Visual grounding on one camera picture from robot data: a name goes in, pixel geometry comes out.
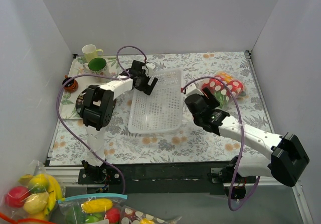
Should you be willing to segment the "white plastic basket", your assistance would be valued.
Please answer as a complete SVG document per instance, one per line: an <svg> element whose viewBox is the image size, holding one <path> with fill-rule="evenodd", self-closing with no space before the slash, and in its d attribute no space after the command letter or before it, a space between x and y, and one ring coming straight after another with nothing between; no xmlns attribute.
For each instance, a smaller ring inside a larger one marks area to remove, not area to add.
<svg viewBox="0 0 321 224"><path fill-rule="evenodd" d="M179 68L156 71L151 95L134 90L128 130L133 134L156 134L177 130L183 119L183 74Z"/></svg>

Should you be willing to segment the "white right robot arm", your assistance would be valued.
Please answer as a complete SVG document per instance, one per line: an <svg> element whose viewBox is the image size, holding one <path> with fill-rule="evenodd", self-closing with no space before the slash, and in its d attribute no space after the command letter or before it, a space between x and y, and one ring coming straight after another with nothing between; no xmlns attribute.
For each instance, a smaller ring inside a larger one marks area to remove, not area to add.
<svg viewBox="0 0 321 224"><path fill-rule="evenodd" d="M227 177L232 182L248 176L265 176L293 187L309 163L309 157L295 134L284 136L265 132L248 124L241 125L233 116L218 108L218 101L207 89L187 90L185 104L194 123L209 133L229 138L262 154L263 158L242 157L240 163L233 159L227 168Z"/></svg>

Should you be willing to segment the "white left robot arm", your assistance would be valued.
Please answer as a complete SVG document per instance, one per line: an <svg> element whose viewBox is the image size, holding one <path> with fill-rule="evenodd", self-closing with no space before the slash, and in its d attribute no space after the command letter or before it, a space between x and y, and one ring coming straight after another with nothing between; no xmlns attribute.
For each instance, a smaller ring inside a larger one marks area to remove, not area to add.
<svg viewBox="0 0 321 224"><path fill-rule="evenodd" d="M77 98L76 111L86 128L87 157L83 163L94 166L89 177L94 183L106 180L107 172L100 166L106 160L104 135L115 108L116 99L133 89L151 95L158 78L153 77L155 65L134 60L130 68L114 80L101 85L90 85Z"/></svg>

